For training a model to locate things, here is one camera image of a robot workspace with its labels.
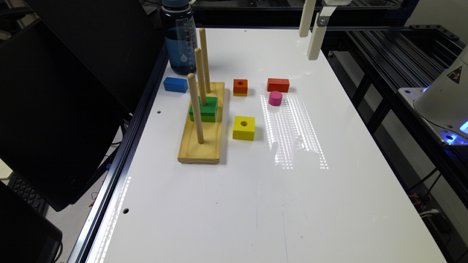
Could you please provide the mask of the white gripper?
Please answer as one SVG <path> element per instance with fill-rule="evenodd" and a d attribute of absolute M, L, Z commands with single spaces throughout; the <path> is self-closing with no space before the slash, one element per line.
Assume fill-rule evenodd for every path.
<path fill-rule="evenodd" d="M 312 29 L 311 40 L 307 50 L 307 56 L 310 61 L 315 61 L 319 57 L 327 29 L 328 19 L 326 17 L 332 16 L 333 12 L 337 7 L 347 6 L 350 3 L 351 0 L 322 0 L 322 9 L 320 11 L 320 15 L 316 17 L 314 27 Z M 304 1 L 298 31 L 300 38 L 305 38 L 309 34 L 315 4 L 316 0 Z"/>

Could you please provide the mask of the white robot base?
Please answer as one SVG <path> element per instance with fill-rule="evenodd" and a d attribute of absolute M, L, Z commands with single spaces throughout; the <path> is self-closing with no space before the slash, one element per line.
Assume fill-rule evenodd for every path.
<path fill-rule="evenodd" d="M 429 86 L 400 95 L 446 148 L 467 147 L 467 49 Z"/>

